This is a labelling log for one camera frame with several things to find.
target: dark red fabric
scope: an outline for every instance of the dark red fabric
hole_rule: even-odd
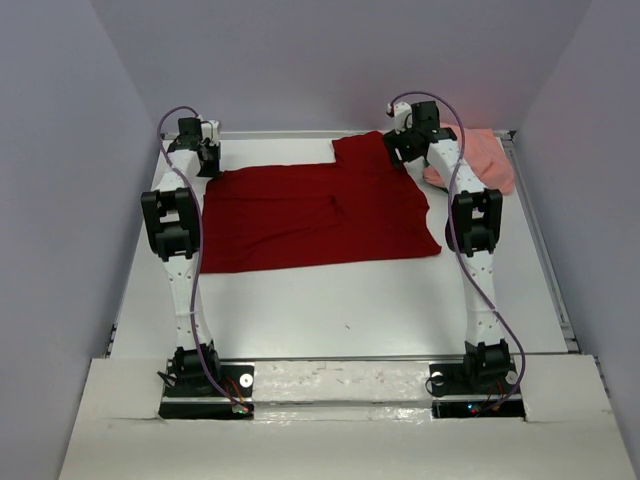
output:
[[[436,255],[429,206],[382,134],[334,140],[336,163],[250,167],[207,184],[203,273]]]

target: wall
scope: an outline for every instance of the wall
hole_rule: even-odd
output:
[[[153,128],[85,0],[3,0],[0,65],[0,477],[54,479],[120,301]]]
[[[594,0],[517,136],[578,340],[640,472],[637,0]]]
[[[589,0],[91,0],[148,111],[226,130],[375,128],[422,88],[515,128]]]

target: pink towel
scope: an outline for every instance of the pink towel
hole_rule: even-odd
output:
[[[451,127],[460,140],[460,129],[453,125],[442,124],[443,127]],[[513,192],[514,173],[511,163],[502,150],[502,146],[490,129],[464,129],[466,145],[464,158],[471,166],[473,172],[489,188],[498,188],[503,194]],[[440,175],[433,167],[427,167],[422,173],[423,178],[436,187],[447,188]]]

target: cable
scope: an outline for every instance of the cable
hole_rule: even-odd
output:
[[[502,314],[498,311],[498,309],[496,308],[494,303],[491,301],[491,299],[487,296],[487,294],[484,292],[484,290],[482,290],[482,287],[480,287],[480,285],[478,285],[478,283],[475,281],[475,279],[471,275],[471,272],[469,272],[469,269],[464,264],[464,261],[462,259],[462,253],[460,253],[460,247],[458,246],[458,242],[455,241],[455,239],[457,237],[456,237],[455,226],[453,224],[452,204],[453,204],[453,197],[455,196],[454,189],[455,189],[455,186],[456,186],[455,185],[456,177],[458,176],[458,171],[460,170],[460,166],[462,165],[462,160],[464,159],[465,133],[464,133],[464,127],[462,125],[462,119],[458,115],[458,112],[456,112],[456,109],[453,108],[453,106],[449,102],[447,102],[444,98],[440,97],[439,95],[436,95],[436,94],[433,94],[433,93],[429,93],[429,92],[424,92],[424,91],[421,91],[421,90],[414,90],[414,91],[401,93],[400,95],[396,96],[393,100],[391,100],[391,103],[390,103],[391,108],[393,108],[393,105],[395,105],[395,103],[398,100],[400,100],[401,98],[404,98],[406,96],[409,96],[409,95],[426,95],[427,97],[431,97],[431,98],[433,98],[435,100],[440,101],[453,114],[454,118],[456,119],[456,123],[458,124],[458,127],[460,128],[460,154],[458,155],[458,160],[456,161],[456,166],[454,167],[453,173],[451,174],[451,181],[449,182],[449,192],[447,193],[447,208],[448,208],[448,213],[449,213],[449,222],[448,222],[449,223],[449,232],[451,233],[451,238],[454,239],[454,241],[451,242],[451,243],[453,243],[453,248],[455,250],[456,259],[458,260],[458,263],[460,264],[460,268],[462,269],[462,272],[464,273],[465,277],[467,277],[467,279],[469,280],[471,285],[473,285],[473,288],[482,297],[482,299],[487,304],[487,306],[491,309],[491,311],[496,316],[496,318],[498,319],[500,324],[504,327],[506,332],[511,336],[511,338],[513,339],[513,342],[516,344],[516,347],[518,348],[518,351],[520,352],[520,357],[522,359],[522,365],[520,366],[520,374],[518,375],[518,379],[516,380],[516,382],[511,387],[511,390],[509,391],[509,393],[506,396],[503,396],[502,398],[500,398],[500,400],[496,401],[494,404],[490,405],[488,408],[484,409],[484,410],[491,410],[491,409],[493,409],[495,407],[498,407],[498,406],[502,405],[504,402],[506,402],[520,388],[520,383],[522,382],[522,378],[524,377],[524,372],[525,372],[525,370],[527,368],[526,355],[524,353],[524,348],[522,347],[522,344],[520,343],[520,340],[518,339],[516,334],[513,332],[513,330],[511,329],[511,327],[509,326],[507,321],[504,319]]]
[[[186,187],[189,189],[189,191],[191,192],[191,195],[194,199],[194,202],[196,204],[196,212],[198,214],[198,227],[200,228],[200,251],[198,253],[198,262],[196,264],[196,271],[193,274],[193,288],[191,290],[191,302],[190,302],[190,306],[189,306],[189,311],[190,313],[190,317],[191,317],[191,331],[193,332],[193,340],[196,344],[196,351],[198,352],[198,358],[200,359],[200,365],[202,365],[202,370],[204,370],[204,374],[207,377],[207,380],[209,380],[209,383],[211,383],[211,385],[213,386],[213,388],[215,388],[218,393],[224,397],[226,397],[231,403],[233,404],[237,404],[237,405],[241,405],[244,408],[247,408],[246,405],[243,405],[241,402],[238,402],[236,399],[233,398],[233,396],[231,396],[231,394],[228,394],[227,392],[224,391],[224,389],[218,384],[218,382],[216,382],[215,378],[213,378],[213,375],[211,374],[211,372],[209,371],[209,365],[207,364],[207,361],[204,358],[204,353],[202,352],[202,348],[200,347],[200,340],[198,339],[198,331],[197,331],[197,325],[196,325],[196,313],[195,313],[195,306],[196,306],[196,298],[198,295],[198,280],[200,278],[200,269],[202,267],[202,250],[203,250],[203,244],[204,244],[204,236],[203,236],[203,232],[204,232],[204,228],[202,225],[202,212],[200,211],[200,204],[198,203],[198,197],[196,196],[195,191],[193,190],[193,185],[191,185],[191,182],[189,181],[189,179],[187,178],[187,176],[182,173],[180,171],[180,169],[178,169],[173,162],[171,161],[171,158],[169,158],[169,154],[167,153],[166,148],[164,148],[164,144],[163,142],[163,138],[162,138],[162,126],[164,125],[165,120],[169,117],[169,115],[179,111],[179,110],[189,110],[191,113],[193,113],[194,116],[198,116],[198,112],[196,112],[193,108],[188,107],[186,105],[182,105],[180,107],[175,107],[172,108],[171,110],[169,110],[167,113],[165,113],[162,118],[160,119],[160,121],[158,122],[158,128],[156,130],[156,135],[158,137],[158,141],[160,142],[160,152],[162,152],[162,156],[164,157],[165,162],[167,162],[167,165],[169,166],[169,168],[171,168],[171,170],[173,170],[176,175],[178,175],[182,181],[184,182],[184,184],[186,185]]]

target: purple cable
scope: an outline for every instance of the purple cable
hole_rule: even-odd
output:
[[[405,92],[405,93],[402,93],[402,94],[398,95],[397,97],[395,97],[391,101],[391,103],[390,103],[391,108],[393,108],[393,105],[398,100],[400,100],[401,98],[404,98],[406,96],[409,96],[409,95],[426,95],[427,97],[431,97],[431,98],[433,98],[435,100],[438,100],[438,101],[442,102],[451,111],[451,113],[453,114],[453,116],[456,119],[458,127],[460,127],[460,154],[458,155],[458,160],[456,161],[456,166],[453,169],[453,173],[451,174],[451,181],[449,182],[449,192],[447,194],[447,208],[448,208],[448,211],[449,211],[449,221],[448,221],[448,223],[449,223],[449,232],[451,233],[451,238],[455,239],[456,238],[456,231],[455,231],[455,226],[453,224],[452,204],[453,204],[453,197],[455,196],[454,189],[455,189],[455,186],[456,186],[455,185],[456,177],[458,176],[458,170],[460,170],[460,166],[462,165],[462,160],[464,158],[465,134],[464,134],[464,127],[462,125],[462,120],[460,119],[460,116],[458,115],[458,112],[456,112],[456,109],[453,108],[453,106],[449,102],[447,102],[444,98],[442,98],[442,97],[440,97],[438,95],[435,95],[433,93],[423,92],[423,91],[420,91],[420,90],[415,90],[415,91],[411,91],[411,92]],[[518,347],[518,351],[520,352],[520,357],[522,358],[522,365],[520,366],[520,374],[518,375],[518,379],[516,380],[516,383],[513,384],[513,386],[511,387],[511,390],[509,391],[509,393],[506,396],[502,397],[497,402],[493,403],[489,407],[486,407],[486,408],[484,408],[482,410],[483,412],[486,412],[486,411],[494,409],[495,407],[498,407],[498,406],[502,405],[504,402],[509,400],[509,398],[511,398],[518,391],[518,388],[520,388],[520,383],[522,383],[522,378],[524,377],[525,369],[527,367],[526,355],[524,353],[524,348],[522,347],[522,344],[520,343],[520,340],[518,339],[518,337],[516,337],[515,333],[513,333],[513,330],[511,330],[511,327],[509,326],[507,321],[504,319],[502,314],[498,311],[498,309],[496,308],[494,303],[487,296],[487,294],[484,292],[484,290],[482,290],[482,287],[480,287],[480,285],[478,285],[478,283],[475,281],[475,279],[471,275],[471,272],[469,272],[469,270],[467,269],[467,266],[464,264],[464,261],[462,260],[462,253],[460,252],[460,247],[458,246],[458,242],[454,241],[452,243],[453,243],[453,248],[455,250],[456,259],[458,260],[458,263],[460,264],[460,268],[462,269],[462,272],[464,273],[465,277],[467,277],[469,282],[471,282],[471,285],[473,285],[473,288],[476,289],[476,291],[482,297],[482,299],[487,304],[487,306],[493,311],[493,314],[500,321],[500,323],[502,324],[504,329],[511,336],[511,338],[514,341],[514,343],[516,344],[516,347]]]
[[[169,165],[169,168],[171,168],[171,170],[173,170],[182,179],[184,184],[187,186],[187,188],[191,192],[191,195],[193,196],[193,199],[195,200],[196,211],[198,213],[198,226],[200,228],[200,233],[199,233],[199,235],[200,235],[200,251],[198,253],[198,263],[196,264],[196,271],[193,274],[193,289],[191,290],[191,303],[190,303],[190,306],[189,306],[190,317],[191,317],[191,331],[193,332],[193,340],[194,340],[194,342],[196,344],[196,351],[198,352],[198,358],[200,359],[200,365],[202,365],[202,370],[204,370],[204,374],[206,375],[206,377],[209,380],[209,382],[211,383],[211,385],[213,385],[213,388],[215,388],[218,391],[218,393],[220,393],[220,395],[228,398],[231,403],[242,405],[240,402],[238,402],[231,395],[227,394],[227,392],[224,391],[224,389],[218,384],[218,382],[216,382],[215,378],[213,378],[213,375],[209,371],[209,366],[207,365],[207,361],[204,358],[204,353],[202,352],[202,348],[200,347],[200,340],[198,339],[195,308],[196,308],[196,298],[197,298],[197,295],[198,295],[198,280],[200,278],[200,268],[202,267],[202,250],[203,250],[203,244],[204,244],[204,236],[203,236],[204,228],[202,226],[202,212],[200,211],[200,205],[198,203],[198,197],[196,196],[196,192],[194,192],[194,190],[193,190],[193,186],[191,185],[191,182],[189,181],[189,179],[187,178],[187,176],[184,173],[182,173],[178,168],[175,167],[175,165],[173,164],[173,162],[169,158],[169,154],[167,153],[167,150],[164,148],[164,145],[162,143],[163,140],[164,140],[162,138],[162,126],[164,125],[165,120],[169,117],[169,115],[171,115],[172,113],[175,113],[175,112],[177,112],[179,110],[189,110],[191,113],[193,113],[194,116],[196,116],[196,117],[198,116],[198,112],[196,112],[191,107],[187,107],[186,105],[183,105],[183,106],[180,106],[180,107],[176,107],[176,108],[172,108],[167,113],[165,113],[162,116],[162,118],[160,119],[160,122],[158,122],[158,129],[156,130],[156,135],[158,136],[158,141],[160,142],[160,151],[162,152],[162,155],[164,156],[165,162],[167,162],[167,165]]]

